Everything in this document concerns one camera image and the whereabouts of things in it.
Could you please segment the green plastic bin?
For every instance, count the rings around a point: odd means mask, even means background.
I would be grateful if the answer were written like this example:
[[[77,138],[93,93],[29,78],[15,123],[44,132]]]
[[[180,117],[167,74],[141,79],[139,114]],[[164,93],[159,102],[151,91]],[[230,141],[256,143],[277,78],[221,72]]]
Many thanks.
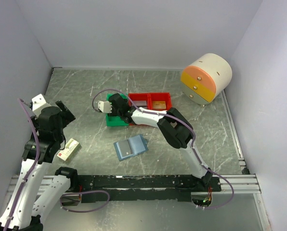
[[[108,100],[110,96],[113,94],[107,94],[106,99]],[[125,95],[121,94],[121,97],[128,103],[128,99]],[[108,127],[123,127],[129,126],[129,124],[125,123],[119,116],[112,116],[111,114],[106,114],[106,125]]]

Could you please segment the red plastic bin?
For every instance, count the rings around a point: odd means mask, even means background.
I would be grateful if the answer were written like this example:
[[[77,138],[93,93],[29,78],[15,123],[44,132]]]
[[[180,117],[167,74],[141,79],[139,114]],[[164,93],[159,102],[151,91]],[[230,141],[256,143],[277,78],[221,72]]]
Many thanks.
[[[150,95],[148,93],[129,93],[128,96],[137,107],[151,109]]]
[[[149,109],[151,110],[169,110],[172,107],[171,96],[169,92],[151,92],[149,93]]]

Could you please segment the blue card holder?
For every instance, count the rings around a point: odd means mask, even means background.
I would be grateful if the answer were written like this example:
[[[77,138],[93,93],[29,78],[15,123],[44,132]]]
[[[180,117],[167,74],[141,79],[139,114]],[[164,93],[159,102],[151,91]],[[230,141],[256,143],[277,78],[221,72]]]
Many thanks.
[[[133,154],[131,156],[126,157],[126,158],[121,157],[120,152],[119,152],[120,149],[118,146],[118,142],[114,143],[114,148],[115,148],[115,151],[117,153],[117,157],[118,157],[119,161],[124,161],[128,158],[140,155],[140,154],[148,151],[147,140],[143,137],[142,134],[130,137],[127,140],[129,140]]]

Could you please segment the round drawer cabinet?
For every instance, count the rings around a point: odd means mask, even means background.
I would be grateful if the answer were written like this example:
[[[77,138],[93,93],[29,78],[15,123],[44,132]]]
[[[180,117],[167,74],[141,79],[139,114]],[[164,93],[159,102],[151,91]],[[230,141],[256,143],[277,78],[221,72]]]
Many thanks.
[[[207,105],[229,85],[232,75],[225,59],[206,53],[182,71],[182,91],[193,102]]]

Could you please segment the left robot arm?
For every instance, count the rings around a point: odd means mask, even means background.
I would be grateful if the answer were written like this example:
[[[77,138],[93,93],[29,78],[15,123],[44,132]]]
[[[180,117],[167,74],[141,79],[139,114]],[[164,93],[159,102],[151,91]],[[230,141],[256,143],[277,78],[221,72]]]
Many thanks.
[[[60,167],[49,187],[37,196],[47,169],[66,141],[63,130],[76,118],[62,101],[52,106],[40,96],[33,100],[31,108],[34,113],[28,117],[31,139],[25,144],[15,190],[0,217],[0,231],[43,230],[46,218],[61,196],[79,187],[77,170]]]

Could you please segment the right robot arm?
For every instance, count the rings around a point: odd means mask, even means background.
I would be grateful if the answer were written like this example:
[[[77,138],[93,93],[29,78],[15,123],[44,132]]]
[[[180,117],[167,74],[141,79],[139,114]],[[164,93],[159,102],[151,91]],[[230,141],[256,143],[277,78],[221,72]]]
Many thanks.
[[[195,145],[196,135],[193,127],[176,108],[154,111],[136,105],[130,106],[118,93],[110,96],[109,102],[114,113],[124,122],[158,128],[167,143],[183,155],[195,178],[194,187],[198,191],[205,191],[210,186],[212,173]]]

